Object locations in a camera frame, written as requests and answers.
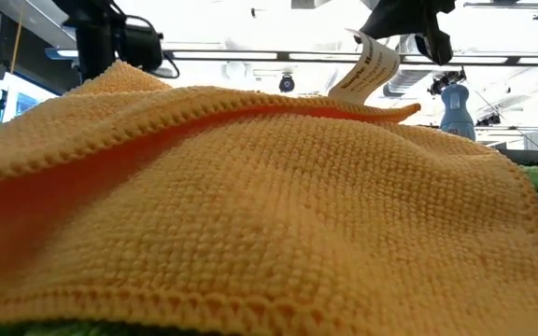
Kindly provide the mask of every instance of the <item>orange towel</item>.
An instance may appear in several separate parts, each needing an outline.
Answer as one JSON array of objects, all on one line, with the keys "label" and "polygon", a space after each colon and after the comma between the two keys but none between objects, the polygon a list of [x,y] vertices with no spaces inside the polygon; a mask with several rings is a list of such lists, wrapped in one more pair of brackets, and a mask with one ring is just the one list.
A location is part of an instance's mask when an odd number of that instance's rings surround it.
[{"label": "orange towel", "polygon": [[536,192],[417,109],[116,63],[0,128],[0,322],[538,336]]}]

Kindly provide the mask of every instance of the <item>blue bottle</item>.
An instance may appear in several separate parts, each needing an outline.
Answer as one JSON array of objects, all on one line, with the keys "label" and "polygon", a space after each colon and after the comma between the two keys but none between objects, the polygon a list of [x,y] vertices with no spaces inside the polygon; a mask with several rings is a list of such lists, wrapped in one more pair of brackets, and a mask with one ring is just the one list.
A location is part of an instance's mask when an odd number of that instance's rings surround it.
[{"label": "blue bottle", "polygon": [[441,100],[446,105],[446,112],[439,128],[446,132],[475,140],[474,122],[466,109],[468,89],[460,84],[452,84],[441,93]]}]

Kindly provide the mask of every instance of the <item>ceiling light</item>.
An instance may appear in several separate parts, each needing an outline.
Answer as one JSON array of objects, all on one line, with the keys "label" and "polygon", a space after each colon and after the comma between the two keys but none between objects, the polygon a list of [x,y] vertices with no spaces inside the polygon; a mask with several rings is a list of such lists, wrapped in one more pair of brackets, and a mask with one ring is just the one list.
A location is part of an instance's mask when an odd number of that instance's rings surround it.
[{"label": "ceiling light", "polygon": [[507,2],[467,2],[465,8],[478,9],[538,9],[538,3],[507,3]]},{"label": "ceiling light", "polygon": [[78,50],[45,48],[45,54],[50,60],[77,59]]},{"label": "ceiling light", "polygon": [[[431,61],[424,57],[424,56],[415,56],[415,55],[409,55],[409,56],[403,56],[403,60],[405,63],[431,63]],[[478,56],[454,56],[450,61],[449,65],[462,65],[465,63],[469,64],[489,64],[489,63],[498,63],[502,64],[507,61],[507,57],[478,57]]]},{"label": "ceiling light", "polygon": [[292,53],[290,54],[291,60],[300,61],[352,61],[356,62],[361,58],[360,54],[312,54],[312,53]]},{"label": "ceiling light", "polygon": [[425,71],[460,71],[460,65],[437,65],[433,64],[400,64],[400,70],[425,70]]},{"label": "ceiling light", "polygon": [[274,60],[275,52],[233,52],[233,51],[175,51],[178,59],[241,59],[241,60]]},{"label": "ceiling light", "polygon": [[161,44],[162,49],[204,49],[204,50],[218,50],[225,49],[223,43],[220,42],[168,42],[164,41]]}]

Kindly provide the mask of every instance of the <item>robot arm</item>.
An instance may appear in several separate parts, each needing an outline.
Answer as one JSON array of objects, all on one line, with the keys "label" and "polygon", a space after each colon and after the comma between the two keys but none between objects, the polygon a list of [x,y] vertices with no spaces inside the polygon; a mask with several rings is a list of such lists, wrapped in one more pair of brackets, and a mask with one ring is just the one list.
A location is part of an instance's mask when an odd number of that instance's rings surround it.
[{"label": "robot arm", "polygon": [[[53,2],[69,17],[64,25],[76,28],[83,80],[102,74],[116,60],[116,53],[121,60],[145,71],[155,71],[161,66],[163,36],[148,21],[125,15],[113,0]],[[449,36],[439,30],[436,15],[453,10],[454,2],[381,0],[361,31],[373,38],[415,34],[420,53],[443,65],[451,60],[452,50]],[[147,26],[127,24],[128,18],[140,19]]]},{"label": "robot arm", "polygon": [[381,0],[362,26],[374,39],[415,34],[418,51],[444,65],[452,56],[449,35],[439,30],[437,13],[451,12],[456,0]]}]

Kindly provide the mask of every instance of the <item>fabric label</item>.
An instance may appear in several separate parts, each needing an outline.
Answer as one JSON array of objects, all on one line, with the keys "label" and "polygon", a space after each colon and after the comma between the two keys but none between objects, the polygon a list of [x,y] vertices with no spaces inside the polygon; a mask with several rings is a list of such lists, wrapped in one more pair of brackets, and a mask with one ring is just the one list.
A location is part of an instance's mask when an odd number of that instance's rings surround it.
[{"label": "fabric label", "polygon": [[369,95],[398,71],[400,55],[361,32],[347,30],[361,39],[361,58],[352,70],[329,90],[328,96],[364,105]]}]

